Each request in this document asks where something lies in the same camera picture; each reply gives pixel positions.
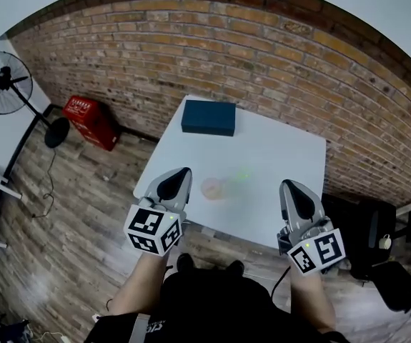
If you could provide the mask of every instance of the tabletop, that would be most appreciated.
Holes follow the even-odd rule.
[[[278,247],[284,226],[279,186],[292,179],[319,197],[325,175],[326,141],[282,122],[236,110],[234,136],[182,132],[187,95],[157,144],[134,196],[163,173],[187,166],[192,189],[185,207],[193,222],[268,247]]]

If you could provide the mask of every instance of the black fan base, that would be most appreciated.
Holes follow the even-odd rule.
[[[56,119],[46,130],[45,144],[54,149],[64,142],[70,130],[69,120],[65,117]]]

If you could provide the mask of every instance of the black shirt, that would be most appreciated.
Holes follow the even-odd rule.
[[[137,315],[102,317],[85,343],[128,343]],[[251,279],[193,269],[165,280],[145,343],[238,341],[346,342],[339,333],[321,335],[309,323],[276,308],[267,290]]]

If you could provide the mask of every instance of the dark blue box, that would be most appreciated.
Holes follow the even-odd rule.
[[[234,136],[235,104],[217,101],[186,100],[183,132]]]

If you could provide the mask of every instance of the black office chair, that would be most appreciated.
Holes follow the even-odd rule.
[[[411,275],[398,262],[385,262],[369,270],[386,306],[394,312],[408,312],[411,309]]]
[[[411,309],[411,275],[400,263],[387,261],[391,248],[380,249],[378,245],[385,235],[389,234],[392,239],[402,235],[395,232],[396,208],[376,200],[361,201],[357,206],[334,199],[324,203],[328,214],[333,215],[333,212],[329,211],[327,203],[335,209],[336,215],[330,217],[342,233],[352,266],[350,274],[355,279],[374,282],[392,311],[408,312]]]

